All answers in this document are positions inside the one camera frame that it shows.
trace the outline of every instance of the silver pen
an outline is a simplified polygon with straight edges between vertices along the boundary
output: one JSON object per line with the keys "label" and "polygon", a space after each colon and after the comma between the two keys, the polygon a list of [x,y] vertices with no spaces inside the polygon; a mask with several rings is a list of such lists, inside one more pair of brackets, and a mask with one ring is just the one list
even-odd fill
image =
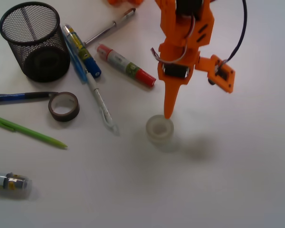
{"label": "silver pen", "polygon": [[89,73],[87,71],[87,69],[85,69],[85,73],[86,73],[86,77],[88,80],[88,85],[90,87],[90,90],[94,94],[94,97],[98,103],[99,111],[100,111],[100,114],[101,114],[101,117],[103,119],[104,124],[110,130],[112,130],[114,132],[114,134],[118,135],[119,134],[118,126],[117,126],[117,124],[114,123],[107,107],[105,106],[105,103],[104,103],[102,97],[100,96],[99,88],[97,86],[95,79],[93,78],[91,73]]}
{"label": "silver pen", "polygon": [[85,46],[88,46],[89,44],[91,44],[94,40],[96,40],[97,38],[99,38],[100,36],[104,35],[105,33],[107,33],[108,31],[110,31],[111,29],[118,27],[121,23],[123,23],[124,21],[128,20],[131,16],[134,15],[136,11],[136,8],[132,8],[129,9],[128,11],[126,11],[123,16],[121,18],[119,18],[118,20],[114,20],[112,21],[112,24],[110,24],[109,26],[107,26],[104,30],[102,30],[101,32],[99,32],[97,35],[89,38],[88,40],[86,40],[84,42]]}

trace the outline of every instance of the blue pen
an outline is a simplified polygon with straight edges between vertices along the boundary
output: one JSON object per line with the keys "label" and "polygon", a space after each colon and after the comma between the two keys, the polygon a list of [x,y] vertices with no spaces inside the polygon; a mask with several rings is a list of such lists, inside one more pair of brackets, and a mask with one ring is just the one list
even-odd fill
{"label": "blue pen", "polygon": [[72,61],[72,64],[74,66],[74,69],[77,73],[77,75],[79,76],[81,82],[83,84],[87,83],[87,78],[86,78],[86,74],[85,74],[85,71],[84,69],[82,68],[82,65],[81,65],[81,62],[79,60],[79,58],[77,57],[77,55],[73,52],[72,50],[72,46],[71,44],[68,42],[67,38],[65,35],[63,35],[64,38],[65,38],[65,41],[66,41],[66,46],[67,46],[67,49],[70,53],[70,57],[71,57],[71,61]]}
{"label": "blue pen", "polygon": [[80,40],[79,36],[74,32],[71,26],[64,24],[62,27],[62,32],[66,36],[67,40],[70,42],[73,50],[78,54],[79,58],[83,61],[86,69],[94,78],[98,78],[101,75],[101,70],[96,64],[95,60],[85,48],[84,44]]}
{"label": "blue pen", "polygon": [[35,92],[35,93],[24,93],[24,94],[0,94],[0,101],[17,101],[27,100],[36,98],[50,98],[58,94],[57,92]]}

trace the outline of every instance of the black cable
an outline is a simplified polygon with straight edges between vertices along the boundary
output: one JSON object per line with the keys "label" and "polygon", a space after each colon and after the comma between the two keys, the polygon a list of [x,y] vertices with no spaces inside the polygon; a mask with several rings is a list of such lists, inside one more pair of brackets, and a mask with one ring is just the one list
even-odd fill
{"label": "black cable", "polygon": [[237,51],[239,50],[239,47],[241,46],[241,44],[243,42],[244,36],[245,36],[246,27],[247,27],[247,4],[246,4],[246,0],[243,0],[243,6],[244,6],[244,24],[243,24],[242,34],[241,34],[241,37],[238,41],[236,48],[233,50],[230,57],[225,61],[225,63],[229,62],[233,58],[233,56],[237,53]]}

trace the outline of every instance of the black mesh pencil holder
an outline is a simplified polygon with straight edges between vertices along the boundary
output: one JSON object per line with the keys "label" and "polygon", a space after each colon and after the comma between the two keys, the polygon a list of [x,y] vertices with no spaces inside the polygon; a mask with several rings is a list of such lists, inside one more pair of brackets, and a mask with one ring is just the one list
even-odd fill
{"label": "black mesh pencil holder", "polygon": [[53,7],[42,2],[14,6],[1,18],[0,33],[30,79],[51,82],[67,72],[70,56]]}

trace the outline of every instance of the orange object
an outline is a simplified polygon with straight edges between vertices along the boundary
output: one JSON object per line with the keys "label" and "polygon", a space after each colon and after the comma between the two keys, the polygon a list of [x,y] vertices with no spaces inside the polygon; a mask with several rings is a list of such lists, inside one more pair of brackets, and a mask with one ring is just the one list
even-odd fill
{"label": "orange object", "polygon": [[231,69],[227,64],[224,64],[221,67],[221,70],[218,71],[216,67],[219,67],[221,64],[222,60],[215,55],[211,56],[210,59],[200,57],[195,65],[195,69],[208,72],[208,79],[211,82],[217,84],[224,91],[231,94],[233,92],[236,72]]}
{"label": "orange object", "polygon": [[187,51],[184,57],[175,62],[177,65],[185,66],[189,69],[186,78],[168,76],[163,69],[163,63],[158,63],[159,79],[165,82],[165,102],[164,115],[169,119],[173,113],[178,91],[181,85],[187,85],[190,81],[194,66],[197,70],[208,72],[208,78],[218,84],[223,90],[231,93],[233,90],[235,72],[226,64],[221,68],[218,66],[221,60],[216,56],[211,59],[200,58],[199,47],[210,43],[214,17],[210,10],[212,0],[204,0],[200,10],[195,14],[194,31],[188,37],[191,26],[190,17],[182,17],[176,14],[175,0],[155,0],[161,11],[161,29],[166,35],[166,40],[160,45],[160,58],[164,61],[173,61],[182,56],[187,39]]}
{"label": "orange object", "polygon": [[[108,0],[108,2],[111,4],[111,5],[114,5],[116,3],[119,3],[119,2],[122,2],[123,0]],[[133,3],[133,4],[136,4],[136,5],[139,5],[143,2],[143,0],[128,0],[129,2]]]}

